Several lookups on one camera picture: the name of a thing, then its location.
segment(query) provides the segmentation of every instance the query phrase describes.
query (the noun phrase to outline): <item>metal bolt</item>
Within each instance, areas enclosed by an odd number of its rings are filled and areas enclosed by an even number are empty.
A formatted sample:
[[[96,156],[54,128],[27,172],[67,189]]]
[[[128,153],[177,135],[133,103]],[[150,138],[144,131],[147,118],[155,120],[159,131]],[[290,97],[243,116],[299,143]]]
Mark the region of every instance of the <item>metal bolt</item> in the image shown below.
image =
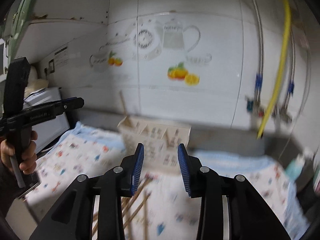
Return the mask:
[[[245,180],[245,178],[242,175],[238,175],[238,176],[236,176],[236,180],[240,181],[240,182],[243,182]]]
[[[77,177],[77,180],[79,181],[79,182],[82,182],[82,181],[85,181],[87,179],[87,177],[86,177],[86,175],[79,175],[78,177]]]
[[[120,167],[120,166],[117,166],[117,167],[113,168],[113,172],[114,172],[114,173],[120,173],[120,172],[122,172],[122,171],[123,171],[123,168]]]
[[[200,168],[200,171],[201,172],[203,172],[203,173],[207,173],[207,172],[209,172],[209,168],[208,167],[206,167],[206,166],[202,166],[201,168]]]

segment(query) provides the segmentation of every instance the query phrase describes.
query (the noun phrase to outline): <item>yellow hose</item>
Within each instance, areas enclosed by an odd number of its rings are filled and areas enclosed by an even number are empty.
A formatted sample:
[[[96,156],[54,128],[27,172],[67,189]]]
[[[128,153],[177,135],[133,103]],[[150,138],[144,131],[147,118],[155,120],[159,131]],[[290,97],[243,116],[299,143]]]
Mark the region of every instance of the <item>yellow hose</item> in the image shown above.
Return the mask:
[[[281,82],[284,74],[284,65],[287,57],[288,41],[290,38],[291,11],[290,11],[289,0],[283,0],[283,4],[284,4],[284,13],[285,13],[284,32],[283,32],[283,41],[282,41],[282,48],[281,48],[281,55],[280,55],[279,68],[278,68],[278,73],[276,78],[276,84],[275,84],[275,87],[273,88],[272,97],[270,99],[269,105],[264,113],[261,125],[259,127],[257,139],[261,138],[263,130],[270,117],[270,114],[275,107],[276,101],[280,93]]]

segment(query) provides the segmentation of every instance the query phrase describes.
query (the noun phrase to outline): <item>fruit sticker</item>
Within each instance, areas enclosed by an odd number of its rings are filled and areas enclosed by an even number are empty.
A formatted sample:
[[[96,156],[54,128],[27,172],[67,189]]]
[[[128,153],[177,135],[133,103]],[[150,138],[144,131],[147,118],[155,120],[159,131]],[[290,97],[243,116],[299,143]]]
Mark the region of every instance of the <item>fruit sticker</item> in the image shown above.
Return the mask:
[[[108,59],[108,64],[110,66],[117,66],[117,67],[120,67],[123,63],[123,60],[119,57],[115,57],[116,56],[116,53],[113,52],[113,51],[110,51],[109,53],[109,59]]]
[[[180,80],[185,82],[188,86],[196,86],[199,84],[200,77],[196,74],[189,73],[184,67],[184,62],[168,68],[168,78],[171,80]]]

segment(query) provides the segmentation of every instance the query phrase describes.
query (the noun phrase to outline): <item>black handle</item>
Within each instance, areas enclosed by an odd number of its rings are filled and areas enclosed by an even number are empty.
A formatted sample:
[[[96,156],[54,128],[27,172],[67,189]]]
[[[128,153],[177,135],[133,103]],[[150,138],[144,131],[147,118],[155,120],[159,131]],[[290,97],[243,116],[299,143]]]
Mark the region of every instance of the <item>black handle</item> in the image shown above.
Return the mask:
[[[16,176],[19,188],[24,188],[30,175],[25,175],[20,170],[19,165],[23,162],[22,153],[28,148],[31,140],[32,127],[9,132],[6,135],[7,142],[14,146],[15,155],[10,157],[13,172]]]

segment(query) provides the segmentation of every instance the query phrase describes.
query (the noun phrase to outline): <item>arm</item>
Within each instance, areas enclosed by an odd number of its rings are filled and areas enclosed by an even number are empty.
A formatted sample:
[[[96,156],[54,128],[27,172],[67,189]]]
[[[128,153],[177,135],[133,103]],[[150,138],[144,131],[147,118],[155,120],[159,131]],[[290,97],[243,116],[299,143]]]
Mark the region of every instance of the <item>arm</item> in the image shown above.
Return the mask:
[[[37,133],[32,131],[31,140],[36,140],[37,137]],[[21,190],[18,187],[10,162],[10,156],[14,155],[14,147],[7,143],[4,138],[1,138],[0,141],[0,213],[6,216],[13,200],[18,197]],[[36,169],[37,155],[35,149],[36,143],[31,141],[28,149],[22,154],[24,161],[20,164],[20,169],[24,174],[31,174]]]

